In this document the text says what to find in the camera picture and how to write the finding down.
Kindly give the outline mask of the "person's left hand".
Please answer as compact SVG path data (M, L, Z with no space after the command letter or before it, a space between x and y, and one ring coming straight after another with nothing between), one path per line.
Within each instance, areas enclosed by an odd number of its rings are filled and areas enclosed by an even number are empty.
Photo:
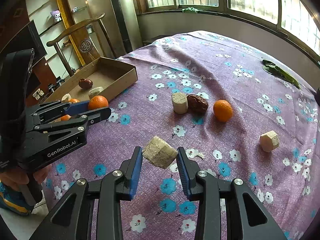
M52 165L44 167L33 174L34 179L38 184L44 182L47 178ZM1 182L12 188L14 191L20 191L20 185L27 185L29 183L28 175L19 167L11 168L1 173Z

